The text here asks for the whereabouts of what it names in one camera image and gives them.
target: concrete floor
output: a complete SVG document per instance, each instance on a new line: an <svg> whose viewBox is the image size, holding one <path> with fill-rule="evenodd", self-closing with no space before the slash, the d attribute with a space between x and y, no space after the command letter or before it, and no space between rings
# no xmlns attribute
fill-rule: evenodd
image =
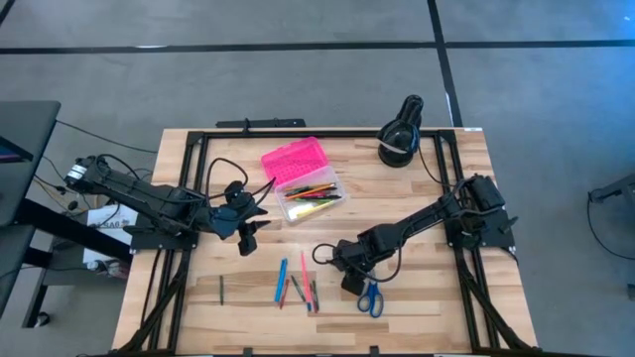
<svg viewBox="0 0 635 357"><path fill-rule="evenodd" d="M635 38L626 0L438 3L447 41ZM433 39L420 0L17 0L0 28L5 48ZM635 263L601 250L584 205L590 189L635 172L635 49L448 55L463 124L485 129L508 210L521 217L514 231L540 345L631 356L635 302L625 289ZM409 93L425 98L425 125L449 125L435 50L0 56L0 78L0 100L59 100L60 119L149 149L164 128L244 117L379 126ZM76 156L102 152L133 167L154 162L61 126L47 156L65 171ZM46 163L39 173L56 179ZM56 208L36 187L29 195ZM621 204L594 207L593 219L607 245L635 256ZM124 286L53 289L45 310L58 318L23 330L36 273L21 274L0 320L0 356L105 352Z"/></svg>

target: wooden table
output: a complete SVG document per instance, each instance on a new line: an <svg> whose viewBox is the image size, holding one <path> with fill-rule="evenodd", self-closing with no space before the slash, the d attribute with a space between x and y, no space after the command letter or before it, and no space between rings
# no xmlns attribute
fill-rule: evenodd
<svg viewBox="0 0 635 357"><path fill-rule="evenodd" d="M154 184L178 184L187 131L165 130ZM483 132L456 129L456 137L465 176L480 173L493 177ZM295 140L213 139L206 162L209 164L216 157L236 162L247 171L247 190L253 191L267 182L260 157ZM378 345L382 353L469 351L454 256L445 244L441 225L411 238L404 247L401 273L380 285L386 300L380 318L357 310L356 297L339 286L341 272L311 260L317 243L354 241L357 233L378 223L398 221L442 194L441 186L430 179L417 157L405 168L391 169L378 159L374 139L319 141L343 181L348 200L292 225L285 221L274 195L269 195L261 207L269 211L266 217L272 223L257 233L258 249L248 257L238 255L237 237L223 242L215 235L202 234L191 257L178 353L242 353L243 347L253 347L254 353L368 353L370 345ZM426 162L438 178L433 141L422 139L421 144ZM449 149L444 152L453 178ZM240 173L219 163L212 171L210 192L222 191L234 179L242 179ZM310 275L317 280L318 314L307 312L293 286L284 309L279 310L273 303L281 260L288 258L288 274L299 277L301 251L308 255ZM516 263L500 249L481 251L492 302L518 335L535 345ZM318 252L318 257L328 254L325 249ZM113 342L115 348L127 342L139 327L154 256L155 252L149 251L134 258ZM395 255L379 264L375 269L377 276L389 276L396 261ZM218 293L220 275L224 277L223 306ZM151 306L155 295L153 289ZM482 312L477 302L474 305L481 344L486 345ZM166 316L171 315L168 308ZM169 320L163 320L160 346L166 344Z"/></svg>

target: scissors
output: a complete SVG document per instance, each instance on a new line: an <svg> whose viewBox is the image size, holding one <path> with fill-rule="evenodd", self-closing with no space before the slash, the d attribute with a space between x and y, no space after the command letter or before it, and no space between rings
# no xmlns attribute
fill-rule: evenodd
<svg viewBox="0 0 635 357"><path fill-rule="evenodd" d="M375 278L375 273L371 271L370 276ZM364 293L357 300L357 308L362 312L370 313L373 318L381 316L384 310L384 296L379 292L376 282L368 280Z"/></svg>

